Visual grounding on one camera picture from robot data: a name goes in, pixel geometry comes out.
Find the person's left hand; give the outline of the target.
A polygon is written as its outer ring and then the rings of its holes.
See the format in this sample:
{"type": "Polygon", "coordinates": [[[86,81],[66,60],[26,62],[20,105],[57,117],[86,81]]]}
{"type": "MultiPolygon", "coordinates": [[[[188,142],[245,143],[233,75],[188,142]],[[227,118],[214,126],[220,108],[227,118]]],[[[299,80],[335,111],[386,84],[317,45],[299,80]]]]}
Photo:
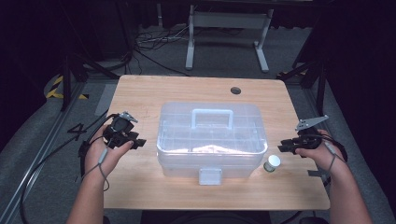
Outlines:
{"type": "Polygon", "coordinates": [[[129,141],[114,149],[108,147],[103,137],[105,129],[106,125],[100,127],[90,142],[85,158],[85,175],[83,179],[87,176],[100,176],[106,181],[108,175],[117,166],[120,158],[130,150],[133,144],[132,141],[129,141]]]}

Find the small white-capped bottle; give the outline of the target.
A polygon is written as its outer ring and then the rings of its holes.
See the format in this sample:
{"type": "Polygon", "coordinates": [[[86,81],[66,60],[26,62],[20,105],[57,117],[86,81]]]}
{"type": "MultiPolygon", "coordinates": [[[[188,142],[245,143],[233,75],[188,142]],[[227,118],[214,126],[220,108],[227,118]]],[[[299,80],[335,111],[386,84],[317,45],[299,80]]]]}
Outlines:
{"type": "Polygon", "coordinates": [[[264,163],[263,168],[266,172],[272,173],[281,163],[281,159],[277,155],[270,155],[264,163]]]}

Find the aluminium floor rail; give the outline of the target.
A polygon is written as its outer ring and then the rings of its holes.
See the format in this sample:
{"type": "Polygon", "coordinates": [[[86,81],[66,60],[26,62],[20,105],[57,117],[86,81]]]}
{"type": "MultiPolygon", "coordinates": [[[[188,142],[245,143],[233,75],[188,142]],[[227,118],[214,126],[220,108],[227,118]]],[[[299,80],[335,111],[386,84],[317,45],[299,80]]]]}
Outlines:
{"type": "Polygon", "coordinates": [[[72,88],[71,104],[62,111],[63,100],[50,98],[11,138],[0,154],[0,224],[13,224],[21,202],[57,147],[62,127],[83,92],[85,83],[72,88]]]}

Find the person's dark clothing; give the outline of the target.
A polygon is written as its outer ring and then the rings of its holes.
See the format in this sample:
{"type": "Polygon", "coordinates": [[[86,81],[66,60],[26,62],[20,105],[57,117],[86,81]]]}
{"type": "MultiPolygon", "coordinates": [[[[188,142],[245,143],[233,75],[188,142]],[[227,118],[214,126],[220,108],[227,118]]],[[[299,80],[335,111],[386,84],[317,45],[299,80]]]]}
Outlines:
{"type": "Polygon", "coordinates": [[[268,212],[143,211],[140,224],[271,224],[268,212]]]}

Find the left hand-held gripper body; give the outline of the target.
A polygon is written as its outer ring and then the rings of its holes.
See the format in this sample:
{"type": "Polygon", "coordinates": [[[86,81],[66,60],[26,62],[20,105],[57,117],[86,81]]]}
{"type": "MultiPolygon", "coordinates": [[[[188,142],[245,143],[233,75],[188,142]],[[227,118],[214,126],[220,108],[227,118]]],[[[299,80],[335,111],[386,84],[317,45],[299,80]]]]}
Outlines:
{"type": "Polygon", "coordinates": [[[106,145],[110,148],[120,147],[123,144],[134,141],[128,138],[127,134],[134,127],[133,122],[138,122],[132,115],[124,111],[119,114],[111,114],[111,123],[103,132],[103,137],[107,140],[106,145]]]}

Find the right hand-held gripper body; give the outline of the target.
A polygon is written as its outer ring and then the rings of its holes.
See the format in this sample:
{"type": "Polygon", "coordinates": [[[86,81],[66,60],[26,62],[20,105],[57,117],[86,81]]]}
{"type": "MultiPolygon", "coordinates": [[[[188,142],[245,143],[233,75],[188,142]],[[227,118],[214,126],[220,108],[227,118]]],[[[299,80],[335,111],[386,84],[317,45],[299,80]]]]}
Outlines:
{"type": "Polygon", "coordinates": [[[295,131],[298,136],[293,139],[297,148],[315,149],[321,144],[321,136],[316,128],[317,124],[327,120],[329,117],[324,115],[311,119],[301,119],[295,131]]]}

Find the grey metal desk frame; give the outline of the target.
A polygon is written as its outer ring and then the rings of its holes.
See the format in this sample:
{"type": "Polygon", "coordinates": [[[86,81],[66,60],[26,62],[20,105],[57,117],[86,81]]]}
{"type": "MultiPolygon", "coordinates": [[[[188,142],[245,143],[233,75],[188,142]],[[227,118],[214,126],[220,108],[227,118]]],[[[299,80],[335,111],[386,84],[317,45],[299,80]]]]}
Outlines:
{"type": "Polygon", "coordinates": [[[263,44],[270,28],[274,11],[268,9],[263,14],[248,13],[229,13],[229,12],[202,12],[197,11],[195,5],[190,5],[190,14],[188,20],[189,42],[185,68],[193,68],[194,59],[194,29],[201,28],[231,28],[231,29],[255,29],[261,30],[261,37],[253,42],[253,47],[259,61],[261,70],[264,73],[269,72],[269,66],[266,61],[263,44]]]}

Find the clear plastic storage box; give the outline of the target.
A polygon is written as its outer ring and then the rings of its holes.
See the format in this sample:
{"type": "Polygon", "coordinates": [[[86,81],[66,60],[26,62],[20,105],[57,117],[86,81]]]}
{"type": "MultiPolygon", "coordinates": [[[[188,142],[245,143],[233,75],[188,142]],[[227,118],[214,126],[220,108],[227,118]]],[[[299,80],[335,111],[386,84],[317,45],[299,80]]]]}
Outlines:
{"type": "Polygon", "coordinates": [[[252,104],[180,103],[162,106],[157,158],[166,176],[219,185],[247,178],[268,144],[260,109],[252,104]]]}

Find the person's right hand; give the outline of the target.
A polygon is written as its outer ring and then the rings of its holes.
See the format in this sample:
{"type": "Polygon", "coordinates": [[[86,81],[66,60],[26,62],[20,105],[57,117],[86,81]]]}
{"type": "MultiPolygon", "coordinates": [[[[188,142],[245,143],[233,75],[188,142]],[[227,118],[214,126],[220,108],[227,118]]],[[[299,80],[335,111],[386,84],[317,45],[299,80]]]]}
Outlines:
{"type": "Polygon", "coordinates": [[[319,168],[329,174],[339,174],[347,169],[340,149],[329,140],[323,140],[316,149],[297,148],[297,155],[312,159],[319,168]]]}

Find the yellow black floor tape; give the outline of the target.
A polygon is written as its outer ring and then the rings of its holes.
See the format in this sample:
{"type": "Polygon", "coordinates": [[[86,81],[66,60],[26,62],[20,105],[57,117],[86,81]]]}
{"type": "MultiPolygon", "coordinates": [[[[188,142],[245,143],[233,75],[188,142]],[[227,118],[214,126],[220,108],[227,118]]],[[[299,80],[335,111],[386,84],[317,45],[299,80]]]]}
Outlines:
{"type": "Polygon", "coordinates": [[[47,93],[47,98],[58,98],[63,99],[64,95],[62,93],[57,92],[58,88],[60,87],[61,83],[63,82],[64,78],[62,75],[59,75],[53,82],[52,86],[47,93]]]}

